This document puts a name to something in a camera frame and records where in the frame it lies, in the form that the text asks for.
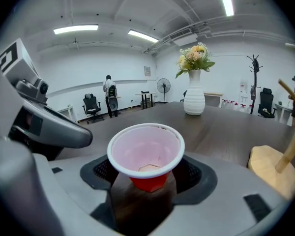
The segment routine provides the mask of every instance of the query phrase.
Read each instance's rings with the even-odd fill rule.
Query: bouquet
[[[180,70],[176,74],[176,78],[190,70],[204,70],[205,72],[210,71],[210,67],[215,65],[215,62],[210,61],[209,57],[212,56],[208,53],[207,47],[203,43],[193,46],[187,50],[180,50],[181,56],[177,64]]]

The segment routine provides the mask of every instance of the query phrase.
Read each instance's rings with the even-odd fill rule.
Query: white vase
[[[183,108],[185,112],[192,116],[199,116],[206,106],[205,95],[200,84],[201,70],[191,70],[189,73],[189,88],[187,90]]]

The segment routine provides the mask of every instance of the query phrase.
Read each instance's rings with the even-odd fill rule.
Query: white wall
[[[151,77],[145,77],[144,66],[151,67]],[[102,83],[111,75],[117,84],[118,108],[139,105],[141,91],[155,92],[155,62],[152,56],[108,47],[83,48],[57,51],[41,57],[38,72],[49,84],[47,103],[55,110],[72,105],[77,119],[87,116],[82,108],[86,93],[92,93],[101,102],[102,110],[107,107]]]
[[[278,84],[278,79],[282,79],[294,89],[292,77],[295,75],[295,50],[290,50],[281,43],[252,37],[215,37],[200,41],[207,45],[209,52],[213,54],[211,60],[216,62],[210,72],[201,73],[204,91],[220,92],[224,94],[223,99],[239,101],[241,81],[247,82],[248,92],[254,83],[254,74],[249,71],[251,60],[247,58],[254,54],[259,55],[259,66],[263,65],[257,74],[257,86],[261,88],[257,91],[254,114],[257,114],[260,91],[263,88],[272,89],[273,103],[282,101],[283,105],[287,105],[288,94]],[[156,57],[157,79],[164,77],[171,82],[171,89],[166,95],[169,102],[182,99],[189,84],[187,74],[175,79],[178,70],[175,62],[179,57],[179,49],[169,48]]]

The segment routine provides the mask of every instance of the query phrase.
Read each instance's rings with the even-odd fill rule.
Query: black office chair
[[[91,117],[90,120],[93,120],[92,123],[94,123],[96,121],[96,119],[102,119],[104,120],[104,118],[102,116],[97,115],[96,113],[99,112],[101,110],[100,108],[100,102],[98,103],[99,107],[97,106],[96,103],[96,97],[94,97],[94,95],[91,93],[90,94],[90,98],[87,98],[87,96],[85,95],[84,99],[83,99],[85,105],[83,105],[83,109],[86,115],[93,115]]]
[[[263,91],[260,92],[260,104],[259,104],[258,114],[260,114],[264,118],[274,118],[274,114],[277,109],[273,108],[274,112],[273,114],[271,113],[272,102],[273,102],[273,94],[271,89],[264,88]]]
[[[187,90],[183,93],[183,97],[186,97]]]

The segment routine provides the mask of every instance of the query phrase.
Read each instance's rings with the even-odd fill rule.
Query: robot
[[[87,129],[47,107],[47,83],[39,78],[20,39],[15,44],[17,58],[10,53],[11,46],[0,57],[3,203],[33,235],[120,235],[110,194],[118,172],[106,155],[48,161],[10,137],[15,130],[46,148],[81,148],[92,141]],[[177,184],[173,209],[151,236],[263,235],[288,205],[246,168],[200,154],[186,152],[173,175]]]

